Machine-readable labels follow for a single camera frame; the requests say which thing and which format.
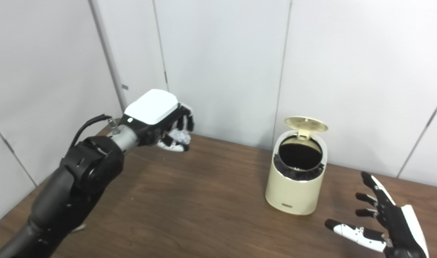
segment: robot finger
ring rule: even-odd
[[[376,218],[379,214],[378,214],[378,211],[374,210],[374,209],[358,209],[358,210],[356,210],[356,215],[358,217]]]
[[[171,152],[186,152],[189,149],[188,144],[182,144],[174,140],[174,138],[168,134],[165,134],[164,137],[160,139],[157,146]]]
[[[377,197],[379,204],[381,204],[381,205],[386,205],[386,204],[395,205],[394,200],[392,199],[390,194],[387,192],[385,187],[374,176],[370,175],[369,173],[367,173],[365,171],[362,171],[361,177],[363,179],[363,183],[373,190],[374,194]]]
[[[195,123],[193,122],[193,115],[187,116],[187,130],[192,132],[195,128]]]
[[[195,123],[193,122],[193,111],[191,109],[191,107],[181,103],[182,109],[184,111],[184,115],[187,118],[187,130],[192,132],[194,127],[195,127]]]
[[[181,116],[179,120],[177,120],[177,129],[181,131],[184,129],[184,116]]]
[[[356,198],[359,201],[366,201],[367,203],[371,204],[372,206],[376,207],[378,205],[378,200],[374,198],[371,195],[364,194],[364,193],[356,193]]]
[[[374,209],[358,209],[356,210],[356,215],[358,217],[371,217],[375,218],[383,227],[386,227],[386,222],[383,217],[379,214],[377,210]]]
[[[364,227],[356,227],[350,224],[343,224],[333,219],[327,219],[325,221],[325,227],[335,232],[338,235],[346,237],[359,245],[363,245],[366,248],[383,252],[387,247],[387,243],[384,239],[384,233],[367,229]]]

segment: black joint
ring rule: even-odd
[[[374,199],[370,198],[367,194],[364,193],[356,193],[356,199],[359,201],[366,201],[367,203],[371,204],[372,206],[376,205],[376,201]]]
[[[372,175],[370,175],[369,173],[362,171],[361,173],[362,179],[363,179],[363,183],[368,186],[371,189],[374,189],[374,187],[376,186],[376,183],[374,182]]]
[[[384,233],[367,228],[363,229],[363,237],[376,241],[384,241]]]
[[[374,211],[370,211],[369,209],[358,209],[356,210],[356,215],[358,217],[372,217],[374,218]]]
[[[333,228],[335,228],[336,226],[341,225],[341,224],[342,224],[341,222],[336,221],[334,219],[327,219],[325,221],[325,227],[331,231],[333,231]]]

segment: cream trash can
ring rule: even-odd
[[[327,146],[312,133],[328,127],[304,116],[285,119],[294,130],[283,133],[273,150],[266,200],[274,208],[296,215],[308,215],[317,207],[323,173],[327,165]]]

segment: white robotic hand cover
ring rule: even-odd
[[[156,144],[173,152],[189,149],[189,133],[194,127],[191,108],[179,103],[172,93],[157,89],[148,91],[131,103],[121,123],[143,139],[139,146]]]
[[[362,172],[363,183],[371,188],[377,198],[356,193],[360,201],[368,202],[376,209],[358,209],[359,217],[372,217],[389,232],[356,227],[333,219],[327,219],[325,226],[359,245],[382,252],[387,258],[428,258],[427,244],[412,206],[398,207],[384,186],[372,175]]]

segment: robotic hand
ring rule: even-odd
[[[191,108],[179,103],[174,95],[164,90],[150,90],[127,107],[120,126],[134,132],[131,138],[133,142],[137,139],[137,146],[156,144],[169,151],[186,152],[194,123]],[[112,134],[118,135],[119,130],[113,127]]]
[[[76,144],[87,126],[106,119],[111,133]],[[120,124],[105,115],[87,121],[32,204],[25,225],[0,249],[0,258],[51,257],[63,239],[82,225],[106,187],[122,172],[125,154],[142,145],[187,151],[193,127],[191,109],[163,90],[150,90],[130,104]]]
[[[361,172],[361,176],[363,183],[373,190],[376,198],[363,193],[356,193],[356,198],[376,209],[358,209],[356,215],[377,219],[388,230],[389,238],[385,238],[382,232],[358,228],[333,219],[327,219],[325,226],[359,245],[384,253],[387,258],[428,258],[425,238],[412,206],[396,206],[374,176],[366,172]]]

